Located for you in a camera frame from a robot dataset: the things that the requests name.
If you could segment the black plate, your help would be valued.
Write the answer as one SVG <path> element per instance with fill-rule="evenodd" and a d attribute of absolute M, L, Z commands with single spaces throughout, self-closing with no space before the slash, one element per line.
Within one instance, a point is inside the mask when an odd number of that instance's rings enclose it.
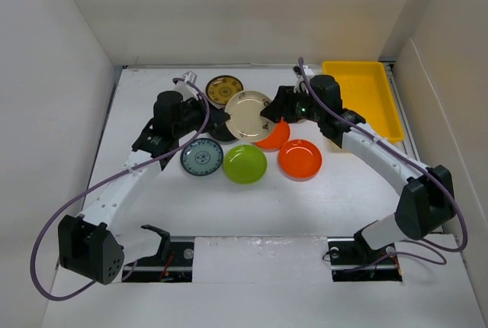
<path fill-rule="evenodd" d="M 236 138 L 230 133 L 225 124 L 221 124 L 212 130 L 208 131 L 211 138 L 222 143 L 230 143 L 236 141 Z"/>

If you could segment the cream white plate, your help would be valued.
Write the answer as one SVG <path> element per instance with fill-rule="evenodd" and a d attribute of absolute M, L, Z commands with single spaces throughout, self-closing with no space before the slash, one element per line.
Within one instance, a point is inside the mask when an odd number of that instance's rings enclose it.
<path fill-rule="evenodd" d="M 228 131 L 238 140 L 256 143 L 268 138 L 276 123 L 261 116 L 271 99 L 257 91 L 244 90 L 236 93 L 226 104 L 224 111 L 230 116 L 226 122 Z"/>

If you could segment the blue white patterned plate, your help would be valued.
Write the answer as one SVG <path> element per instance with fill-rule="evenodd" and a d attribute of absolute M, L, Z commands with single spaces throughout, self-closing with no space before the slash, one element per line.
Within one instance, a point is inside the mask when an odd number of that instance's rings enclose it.
<path fill-rule="evenodd" d="M 180 163 L 190 175 L 210 175 L 222 166 L 223 149 L 215 140 L 198 138 L 181 151 Z"/>

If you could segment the green plate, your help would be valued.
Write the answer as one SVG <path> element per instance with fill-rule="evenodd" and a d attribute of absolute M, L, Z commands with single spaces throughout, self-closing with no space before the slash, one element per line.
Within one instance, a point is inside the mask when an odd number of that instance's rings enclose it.
<path fill-rule="evenodd" d="M 266 173 L 265 154 L 251 145 L 238 145 L 230 149 L 223 160 L 226 177 L 237 184 L 247 185 L 260 180 Z"/>

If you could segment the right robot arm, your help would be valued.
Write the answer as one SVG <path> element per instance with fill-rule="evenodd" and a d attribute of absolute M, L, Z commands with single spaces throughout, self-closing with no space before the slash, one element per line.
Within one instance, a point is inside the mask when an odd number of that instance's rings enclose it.
<path fill-rule="evenodd" d="M 280 86 L 261 115 L 275 123 L 316 123 L 325 138 L 369 165 L 400 196 L 394 213 L 355 234 L 352 252 L 356 259 L 370 262 L 385 246 L 404 239 L 421 240 L 454 218 L 451 173 L 445 167 L 431 168 L 382 140 L 360 114 L 343 107 L 333 77 L 314 76 L 301 86 Z"/>

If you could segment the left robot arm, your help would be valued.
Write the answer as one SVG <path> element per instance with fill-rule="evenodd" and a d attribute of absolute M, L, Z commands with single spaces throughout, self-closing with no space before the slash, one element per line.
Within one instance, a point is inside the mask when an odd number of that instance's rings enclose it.
<path fill-rule="evenodd" d="M 134 237 L 116 233 L 122 217 L 153 179 L 181 149 L 179 140 L 192 131 L 206 133 L 223 126 L 230 116 L 201 98 L 177 91 L 161 92 L 153 116 L 132 145 L 123 175 L 76 216 L 58 225 L 60 265 L 103 285 L 118 278 L 127 263 L 148 259 L 164 263 L 170 254 L 169 232 L 148 223 Z"/>

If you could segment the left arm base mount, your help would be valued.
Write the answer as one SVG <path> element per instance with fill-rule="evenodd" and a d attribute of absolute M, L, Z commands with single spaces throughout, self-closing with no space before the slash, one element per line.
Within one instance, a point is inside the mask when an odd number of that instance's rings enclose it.
<path fill-rule="evenodd" d="M 193 278 L 194 236 L 171 236 L 166 230 L 149 224 L 142 230 L 156 236 L 159 248 L 145 254 L 122 269 L 121 281 L 126 283 L 190 283 Z"/>

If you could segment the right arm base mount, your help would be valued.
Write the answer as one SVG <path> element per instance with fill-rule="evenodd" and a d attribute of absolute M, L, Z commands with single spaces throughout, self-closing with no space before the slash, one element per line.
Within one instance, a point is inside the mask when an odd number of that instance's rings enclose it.
<path fill-rule="evenodd" d="M 322 260 L 330 264 L 334 282 L 402 282 L 396 251 L 393 243 L 374 250 L 353 236 L 331 236 Z"/>

